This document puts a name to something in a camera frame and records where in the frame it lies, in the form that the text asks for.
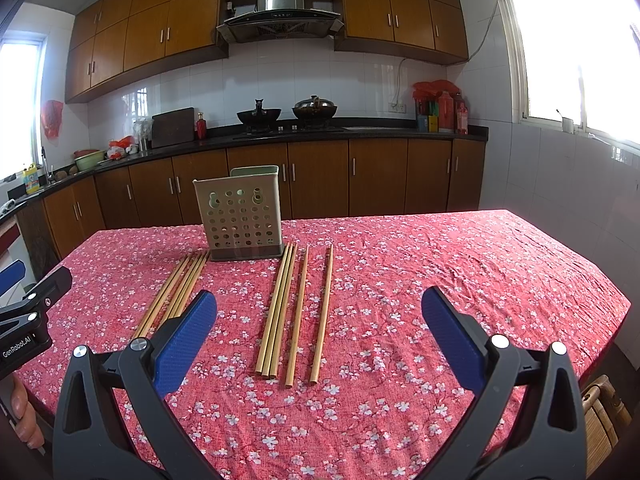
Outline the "person's left hand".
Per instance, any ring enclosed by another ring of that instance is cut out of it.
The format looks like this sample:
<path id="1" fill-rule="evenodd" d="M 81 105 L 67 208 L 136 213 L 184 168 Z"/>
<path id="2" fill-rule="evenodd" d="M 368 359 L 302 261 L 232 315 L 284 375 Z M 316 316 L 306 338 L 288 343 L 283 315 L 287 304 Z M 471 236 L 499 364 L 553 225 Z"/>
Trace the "person's left hand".
<path id="1" fill-rule="evenodd" d="M 26 388 L 14 374 L 11 375 L 11 378 L 13 379 L 11 408 L 17 419 L 14 431 L 17 437 L 32 450 L 41 448 L 44 437 L 37 424 L 35 409 L 28 400 Z"/>

